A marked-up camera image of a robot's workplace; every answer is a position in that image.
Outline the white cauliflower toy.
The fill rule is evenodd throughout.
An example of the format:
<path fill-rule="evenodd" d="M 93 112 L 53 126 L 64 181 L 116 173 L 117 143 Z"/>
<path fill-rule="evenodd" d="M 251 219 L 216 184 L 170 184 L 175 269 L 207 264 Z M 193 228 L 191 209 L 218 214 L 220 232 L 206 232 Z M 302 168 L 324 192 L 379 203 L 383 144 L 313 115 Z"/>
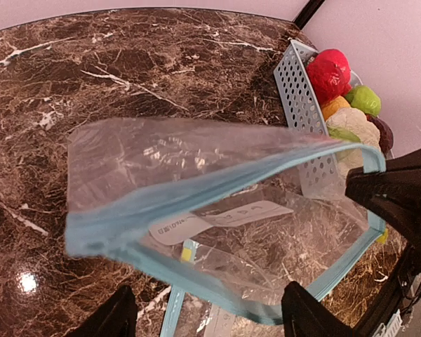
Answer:
<path fill-rule="evenodd" d="M 366 115 L 353 107 L 340 108 L 326 121 L 330 137 L 380 149 L 380 131 Z M 361 150 L 344 150 L 336 154 L 338 170 L 346 178 L 349 170 L 363 166 Z"/>

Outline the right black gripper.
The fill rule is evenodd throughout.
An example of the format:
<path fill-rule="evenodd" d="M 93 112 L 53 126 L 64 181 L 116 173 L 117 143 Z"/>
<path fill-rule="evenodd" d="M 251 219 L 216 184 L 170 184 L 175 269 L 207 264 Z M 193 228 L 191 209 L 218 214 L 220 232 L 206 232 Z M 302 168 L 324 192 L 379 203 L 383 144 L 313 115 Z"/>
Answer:
<path fill-rule="evenodd" d="M 399 232 L 421 265 L 421 149 L 387 160 L 384 172 L 350 170 L 345 195 Z"/>

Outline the right black frame post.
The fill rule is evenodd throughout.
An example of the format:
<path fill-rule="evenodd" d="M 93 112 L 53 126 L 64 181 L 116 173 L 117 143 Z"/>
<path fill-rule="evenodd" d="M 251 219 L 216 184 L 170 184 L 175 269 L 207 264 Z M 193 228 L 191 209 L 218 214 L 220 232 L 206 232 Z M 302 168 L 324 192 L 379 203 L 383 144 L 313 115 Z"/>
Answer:
<path fill-rule="evenodd" d="M 324 2 L 325 0 L 309 0 L 296 15 L 293 24 L 300 30 L 303 30 Z"/>

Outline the light blue plastic basket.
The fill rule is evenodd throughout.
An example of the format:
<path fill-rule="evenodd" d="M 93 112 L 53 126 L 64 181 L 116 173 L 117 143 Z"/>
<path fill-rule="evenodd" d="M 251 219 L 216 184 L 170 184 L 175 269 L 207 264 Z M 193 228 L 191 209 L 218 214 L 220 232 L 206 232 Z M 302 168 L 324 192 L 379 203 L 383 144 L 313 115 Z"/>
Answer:
<path fill-rule="evenodd" d="M 321 137 L 329 136 L 329 132 L 305 70 L 305 63 L 315 55 L 315 49 L 300 41 L 290 40 L 282 59 L 274 69 L 274 79 L 288 127 Z M 298 165 L 304 196 L 329 199 L 344 193 L 345 180 L 338 168 L 336 154 L 348 149 L 343 146 L 330 152 L 322 152 L 318 157 L 312 157 Z"/>

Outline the dark red pomegranate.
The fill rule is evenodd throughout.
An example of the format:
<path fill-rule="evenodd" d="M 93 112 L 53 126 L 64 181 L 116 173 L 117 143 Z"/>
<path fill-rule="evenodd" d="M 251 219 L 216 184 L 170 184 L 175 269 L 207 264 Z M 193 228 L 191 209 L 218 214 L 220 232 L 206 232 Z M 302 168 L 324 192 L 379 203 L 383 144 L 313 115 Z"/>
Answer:
<path fill-rule="evenodd" d="M 367 114 L 367 120 L 373 123 L 380 132 L 379 145 L 383 154 L 389 154 L 394 146 L 394 134 L 388 124 L 379 117 Z"/>

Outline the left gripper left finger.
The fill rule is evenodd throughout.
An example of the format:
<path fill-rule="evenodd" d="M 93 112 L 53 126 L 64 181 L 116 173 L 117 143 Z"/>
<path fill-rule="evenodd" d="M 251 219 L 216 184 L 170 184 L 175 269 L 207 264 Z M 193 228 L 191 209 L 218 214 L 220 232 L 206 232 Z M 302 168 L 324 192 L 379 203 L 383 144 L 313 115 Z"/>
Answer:
<path fill-rule="evenodd" d="M 120 286 L 80 326 L 66 334 L 69 337 L 119 337 L 136 335 L 138 306 L 132 288 Z"/>

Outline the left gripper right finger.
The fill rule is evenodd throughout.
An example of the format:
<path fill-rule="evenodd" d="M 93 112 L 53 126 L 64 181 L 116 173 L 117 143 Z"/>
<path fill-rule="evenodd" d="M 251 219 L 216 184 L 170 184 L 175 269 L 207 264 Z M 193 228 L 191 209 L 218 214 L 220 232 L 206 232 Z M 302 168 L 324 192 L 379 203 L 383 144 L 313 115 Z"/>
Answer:
<path fill-rule="evenodd" d="M 285 337 L 354 336 L 343 324 L 298 282 L 289 283 L 281 299 Z"/>

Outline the green apple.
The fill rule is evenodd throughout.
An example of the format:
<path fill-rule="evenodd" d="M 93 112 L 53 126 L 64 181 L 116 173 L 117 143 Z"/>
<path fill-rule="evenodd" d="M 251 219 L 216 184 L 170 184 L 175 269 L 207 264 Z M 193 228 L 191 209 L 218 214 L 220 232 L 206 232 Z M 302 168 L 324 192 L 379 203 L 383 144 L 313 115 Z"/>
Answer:
<path fill-rule="evenodd" d="M 371 88 L 364 85 L 352 88 L 345 95 L 345 99 L 351 107 L 374 117 L 377 117 L 382 109 L 380 97 Z"/>

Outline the orange fruit toy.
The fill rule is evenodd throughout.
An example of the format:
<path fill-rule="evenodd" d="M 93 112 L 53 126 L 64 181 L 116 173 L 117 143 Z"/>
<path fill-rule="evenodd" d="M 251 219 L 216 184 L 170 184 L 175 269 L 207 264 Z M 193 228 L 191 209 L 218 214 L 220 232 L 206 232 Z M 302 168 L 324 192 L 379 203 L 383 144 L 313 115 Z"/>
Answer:
<path fill-rule="evenodd" d="M 330 102 L 325 103 L 320 106 L 321 113 L 323 115 L 324 121 L 327 121 L 333 114 L 335 114 L 339 109 L 350 107 L 348 101 L 339 95 Z"/>

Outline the clear zip bag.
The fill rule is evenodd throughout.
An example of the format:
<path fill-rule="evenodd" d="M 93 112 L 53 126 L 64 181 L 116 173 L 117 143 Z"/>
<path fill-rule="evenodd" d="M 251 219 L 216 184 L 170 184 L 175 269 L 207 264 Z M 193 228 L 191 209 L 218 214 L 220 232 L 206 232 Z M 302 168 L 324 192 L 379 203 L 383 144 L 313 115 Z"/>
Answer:
<path fill-rule="evenodd" d="M 282 322 L 291 282 L 322 300 L 384 232 L 345 196 L 339 159 L 378 149 L 284 127 L 112 118 L 67 150 L 66 252 L 128 263 L 228 312 Z"/>
<path fill-rule="evenodd" d="M 224 272 L 232 255 L 197 237 L 182 244 L 180 260 L 214 277 Z M 172 286 L 161 336 L 225 336 L 232 334 L 236 316 L 219 306 Z"/>

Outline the red round fruit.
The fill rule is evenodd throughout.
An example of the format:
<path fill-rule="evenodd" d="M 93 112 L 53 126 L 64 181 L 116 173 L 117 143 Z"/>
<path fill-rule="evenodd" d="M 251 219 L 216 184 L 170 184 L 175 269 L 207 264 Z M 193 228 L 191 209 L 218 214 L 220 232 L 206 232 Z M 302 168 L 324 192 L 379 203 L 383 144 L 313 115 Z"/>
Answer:
<path fill-rule="evenodd" d="M 338 49 L 320 52 L 306 66 L 306 72 L 320 105 L 344 96 L 352 89 L 348 59 Z"/>

